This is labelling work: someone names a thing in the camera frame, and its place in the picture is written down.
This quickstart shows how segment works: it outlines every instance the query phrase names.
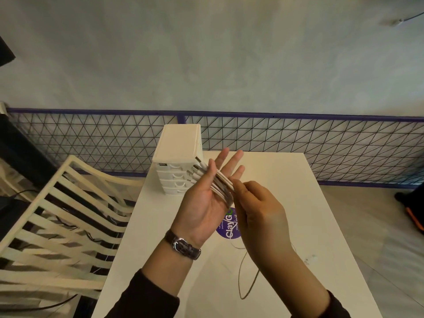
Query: brown leather watch strap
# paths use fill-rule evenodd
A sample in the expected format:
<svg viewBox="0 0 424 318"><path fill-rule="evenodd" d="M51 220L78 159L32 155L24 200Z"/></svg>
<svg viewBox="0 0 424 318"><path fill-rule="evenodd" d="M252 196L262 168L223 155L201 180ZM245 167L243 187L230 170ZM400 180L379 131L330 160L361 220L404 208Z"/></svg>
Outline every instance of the brown leather watch strap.
<svg viewBox="0 0 424 318"><path fill-rule="evenodd" d="M165 234L165 241L171 244L172 248L190 259L197 260L200 256L201 250L196 249L183 238L178 237L171 230Z"/></svg>

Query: purple sticker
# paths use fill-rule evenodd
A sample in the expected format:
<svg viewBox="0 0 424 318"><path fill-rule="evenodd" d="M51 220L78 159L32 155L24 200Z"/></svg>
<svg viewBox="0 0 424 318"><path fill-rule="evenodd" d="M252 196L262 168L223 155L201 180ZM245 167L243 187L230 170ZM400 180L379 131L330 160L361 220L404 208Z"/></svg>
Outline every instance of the purple sticker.
<svg viewBox="0 0 424 318"><path fill-rule="evenodd" d="M228 213L225 214L225 217L219 227L216 229L216 232L218 232L220 236L225 237L226 239L236 239L241 236L237 225L237 215L235 208L232 207L230 210L228 210Z"/></svg>

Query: gray wall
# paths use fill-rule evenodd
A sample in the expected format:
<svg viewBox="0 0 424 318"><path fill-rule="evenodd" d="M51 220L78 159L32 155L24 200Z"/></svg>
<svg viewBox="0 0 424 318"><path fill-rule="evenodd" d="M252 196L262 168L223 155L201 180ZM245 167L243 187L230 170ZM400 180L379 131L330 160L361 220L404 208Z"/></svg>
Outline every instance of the gray wall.
<svg viewBox="0 0 424 318"><path fill-rule="evenodd" d="M424 0L0 0L11 107L424 116Z"/></svg>

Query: palm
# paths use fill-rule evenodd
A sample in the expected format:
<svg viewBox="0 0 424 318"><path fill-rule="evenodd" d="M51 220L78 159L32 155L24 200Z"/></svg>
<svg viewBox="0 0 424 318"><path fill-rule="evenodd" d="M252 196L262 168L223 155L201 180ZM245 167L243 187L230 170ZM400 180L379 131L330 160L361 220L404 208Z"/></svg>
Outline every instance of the palm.
<svg viewBox="0 0 424 318"><path fill-rule="evenodd" d="M223 149L215 163L209 167L220 168L228 153L229 149ZM236 179L241 177L244 166L240 166L234 174L232 173L242 155L242 151L237 152L222 168L221 172L226 177ZM177 235L176 231L181 232L180 236L189 235L195 244L202 245L219 226L227 211L225 202L211 191L210 184L200 180L185 194L172 224L172 230Z"/></svg>

